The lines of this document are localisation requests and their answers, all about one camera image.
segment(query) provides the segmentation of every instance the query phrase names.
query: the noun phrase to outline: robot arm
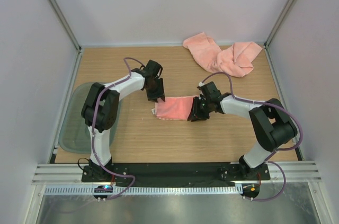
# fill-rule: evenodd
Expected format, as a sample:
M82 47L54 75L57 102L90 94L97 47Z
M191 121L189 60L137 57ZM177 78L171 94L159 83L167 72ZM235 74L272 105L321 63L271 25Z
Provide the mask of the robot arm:
M94 146L96 154L104 166L110 166L112 163L109 137L111 127L114 125L117 118L119 101L137 90L144 89L146 89L149 101L157 102L158 98L165 101L163 79L160 78L162 70L163 68L160 64L150 60L146 67L133 69L129 79L129 75L127 75L126 77L112 83L104 85L94 83L91 86L83 106L81 116L85 119L85 123L88 126L92 138L92 123L97 98L106 87L112 85L100 99L103 104L99 105L94 129ZM98 172L101 169L93 154L93 149L91 152L90 165L92 165L92 169L97 169Z
M198 121L209 119L209 113L234 114L251 120L257 138L253 148L240 159L244 175L256 174L256 169L282 144L286 144L298 133L290 117L276 108L239 101L231 94L221 92L213 82L200 85L199 97L193 100L188 120ZM266 103L282 107L279 100L273 98Z

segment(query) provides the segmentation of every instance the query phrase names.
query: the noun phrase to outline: enclosure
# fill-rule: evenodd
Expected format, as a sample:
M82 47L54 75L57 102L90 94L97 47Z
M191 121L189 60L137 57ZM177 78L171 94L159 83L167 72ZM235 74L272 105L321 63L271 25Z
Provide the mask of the enclosure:
M338 0L0 4L2 223L338 222ZM261 51L251 61L253 71L231 78L234 93L250 100L276 98L299 120L302 144L271 159L286 182L272 163L262 170L267 177L258 178L259 199L284 186L283 193L270 202L243 199L244 184L253 181L228 169L222 170L223 183L208 183L210 167L240 165L256 144L248 120L214 112L201 122L157 119L145 90L120 100L109 153L119 174L138 174L143 164L163 173L152 174L148 186L137 179L124 196L97 202L93 194L105 195L98 186L115 182L118 192L124 180L82 182L84 158L93 150L81 116L91 85L124 77L123 59L133 57L161 64L166 98L197 96L199 82L211 73L183 42L201 32L220 51L255 42ZM229 91L224 75L212 80L221 93ZM285 147L299 137L300 130Z

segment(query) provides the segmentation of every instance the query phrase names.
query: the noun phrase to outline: crumpled towel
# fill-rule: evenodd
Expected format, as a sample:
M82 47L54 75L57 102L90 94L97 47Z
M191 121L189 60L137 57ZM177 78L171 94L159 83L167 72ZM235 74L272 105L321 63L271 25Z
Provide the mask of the crumpled towel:
M228 49L221 50L214 39L204 32L184 40L183 46L206 71L223 71L234 77L250 73L253 70L252 61L262 50L254 42L235 42Z
M165 101L158 99L154 104L155 115L162 120L184 120L187 121L196 96L166 97Z

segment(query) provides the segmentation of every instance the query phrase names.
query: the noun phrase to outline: metal floor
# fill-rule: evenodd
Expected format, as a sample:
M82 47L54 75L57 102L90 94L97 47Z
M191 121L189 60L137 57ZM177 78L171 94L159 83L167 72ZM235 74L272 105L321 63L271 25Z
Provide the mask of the metal floor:
M260 198L275 195L281 185L262 184ZM320 223L307 183L287 183L284 193L269 202L243 200L238 194L123 196L100 203L89 200L93 196L45 195L37 223Z

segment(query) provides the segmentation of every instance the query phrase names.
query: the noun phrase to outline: wooden table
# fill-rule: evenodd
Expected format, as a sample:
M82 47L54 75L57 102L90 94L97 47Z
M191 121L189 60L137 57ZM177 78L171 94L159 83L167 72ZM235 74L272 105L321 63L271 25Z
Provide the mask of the wooden table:
M124 57L134 57L144 64L149 59L163 67L165 95L197 95L197 85L209 72L195 63L183 47L137 47L85 49L74 89L87 82L112 82L128 71ZM131 68L139 64L130 61ZM233 78L234 92L254 100L278 98L265 52L253 61L254 70L243 78ZM222 93L229 92L227 77L211 80ZM115 139L111 145L113 162L233 162L256 143L249 120L235 115L210 114L208 121L168 121L152 115L154 103L147 101L145 91L123 99ZM56 163L76 163L89 155L68 153L59 147ZM280 152L272 160L297 160L295 151Z

